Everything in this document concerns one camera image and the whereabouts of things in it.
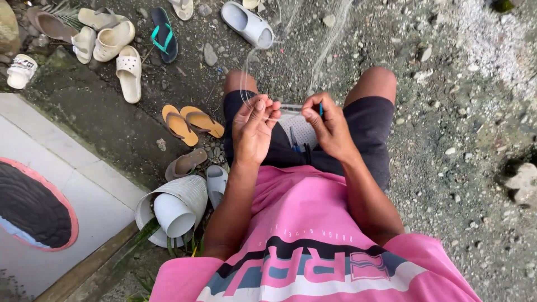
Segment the rubber doormat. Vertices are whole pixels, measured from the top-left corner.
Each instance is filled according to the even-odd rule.
[[[70,247],[78,237],[75,210],[36,171],[0,157],[0,225],[21,242],[46,251]]]

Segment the black flip-flop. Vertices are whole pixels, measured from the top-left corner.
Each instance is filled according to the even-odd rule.
[[[177,43],[177,39],[173,34],[168,14],[166,14],[166,11],[162,7],[157,7],[151,10],[151,17],[155,24],[155,30],[153,30],[151,40],[161,51],[161,57],[164,63],[171,63],[179,53],[179,43]]]

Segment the white pot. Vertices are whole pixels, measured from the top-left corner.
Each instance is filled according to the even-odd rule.
[[[170,238],[182,236],[194,226],[196,221],[194,212],[181,199],[168,193],[162,193],[155,198],[153,211],[155,211],[158,224]]]
[[[155,216],[151,212],[150,206],[151,199],[155,193],[168,193],[179,198],[195,214],[196,219],[194,222],[194,229],[186,233],[186,240],[190,241],[194,235],[194,230],[198,227],[201,219],[203,218],[205,207],[207,206],[207,182],[205,179],[198,175],[188,175],[168,182],[155,191],[142,197],[136,206],[136,211],[134,211],[136,225],[139,229],[142,229],[142,227]],[[149,241],[165,248],[167,247],[167,239],[168,236],[166,235],[166,232],[160,228],[155,234],[153,234],[153,236],[149,238]],[[177,247],[181,247],[183,245],[183,240],[179,236],[177,238]]]

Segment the black shorts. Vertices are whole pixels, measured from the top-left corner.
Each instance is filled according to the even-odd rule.
[[[233,117],[241,108],[243,99],[256,94],[247,90],[235,90],[224,98],[224,151],[229,165],[233,163]],[[383,97],[361,98],[343,108],[343,115],[349,125],[352,140],[360,151],[364,162],[380,189],[388,188],[390,180],[389,157],[386,140],[390,132],[394,114],[393,104]],[[262,165],[277,168],[311,165],[319,171],[343,176],[341,163],[328,155],[317,145],[310,153],[297,153],[291,149],[289,138],[279,123],[272,130],[272,138],[267,157]]]

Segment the teal flip-flop strap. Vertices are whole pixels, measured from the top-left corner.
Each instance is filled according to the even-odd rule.
[[[164,46],[160,45],[157,40],[155,39],[157,37],[157,34],[158,34],[158,30],[160,28],[160,26],[157,26],[154,30],[153,30],[153,33],[151,34],[151,40],[153,41],[153,44],[158,47],[158,49],[160,49],[162,52],[164,52],[165,54],[169,54],[167,51],[166,51],[166,48],[168,47],[168,44],[170,43],[171,41],[171,38],[173,38],[173,32],[171,30],[171,26],[170,24],[166,23],[166,27],[170,30],[170,33],[168,34],[168,36],[166,37],[166,41],[164,42]]]

